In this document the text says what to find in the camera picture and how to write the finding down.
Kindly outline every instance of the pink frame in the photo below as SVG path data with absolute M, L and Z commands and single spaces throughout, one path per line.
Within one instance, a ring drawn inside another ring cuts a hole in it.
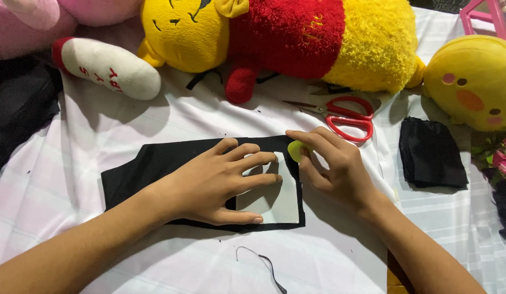
M 490 14 L 474 11 L 482 2 L 487 2 Z M 462 19 L 466 35 L 474 35 L 471 19 L 479 19 L 484 22 L 492 23 L 495 26 L 496 36 L 506 40 L 506 27 L 498 0 L 471 0 L 467 6 L 460 10 L 460 18 Z

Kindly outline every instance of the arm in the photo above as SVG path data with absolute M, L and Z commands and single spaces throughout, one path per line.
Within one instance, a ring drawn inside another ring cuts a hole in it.
M 320 174 L 302 148 L 300 169 L 311 184 L 353 210 L 387 245 L 418 293 L 482 294 L 480 284 L 433 239 L 415 226 L 377 191 L 362 164 L 359 149 L 319 127 L 309 133 L 286 134 L 322 155 L 329 170 Z
M 223 139 L 113 209 L 0 265 L 0 293 L 78 293 L 128 245 L 173 219 L 215 225 L 263 222 L 259 214 L 223 208 L 235 195 L 282 180 L 275 174 L 242 177 L 276 155 L 260 152 L 256 144 L 237 144 Z M 222 155 L 229 148 L 234 150 Z

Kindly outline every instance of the forearm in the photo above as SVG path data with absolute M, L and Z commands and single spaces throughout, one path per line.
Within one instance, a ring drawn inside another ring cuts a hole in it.
M 387 245 L 418 293 L 485 293 L 456 259 L 387 199 L 374 203 L 361 216 Z
M 163 224 L 136 194 L 0 265 L 0 293 L 77 293 L 128 245 Z

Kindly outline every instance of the pink cheek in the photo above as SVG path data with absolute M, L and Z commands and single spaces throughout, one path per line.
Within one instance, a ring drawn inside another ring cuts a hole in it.
M 456 77 L 454 76 L 454 74 L 451 74 L 451 73 L 446 73 L 443 77 L 442 77 L 442 82 L 444 82 L 444 84 L 452 84 L 454 82 L 454 79 Z
M 490 117 L 487 119 L 488 124 L 501 124 L 502 123 L 502 117 Z

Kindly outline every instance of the hand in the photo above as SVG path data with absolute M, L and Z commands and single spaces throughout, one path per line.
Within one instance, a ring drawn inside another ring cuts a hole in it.
M 224 151 L 233 148 L 226 154 Z M 242 177 L 252 167 L 276 161 L 272 152 L 261 152 L 256 144 L 242 144 L 225 138 L 215 147 L 193 158 L 178 170 L 147 186 L 162 215 L 186 218 L 214 225 L 261 223 L 261 215 L 224 208 L 224 203 L 245 191 L 282 181 L 277 174 Z
M 309 151 L 301 148 L 299 169 L 315 189 L 333 201 L 354 212 L 360 212 L 374 203 L 374 200 L 387 199 L 371 182 L 356 146 L 324 127 L 318 127 L 309 133 L 288 130 L 286 135 L 313 147 L 326 160 L 329 170 L 321 174 L 313 166 Z

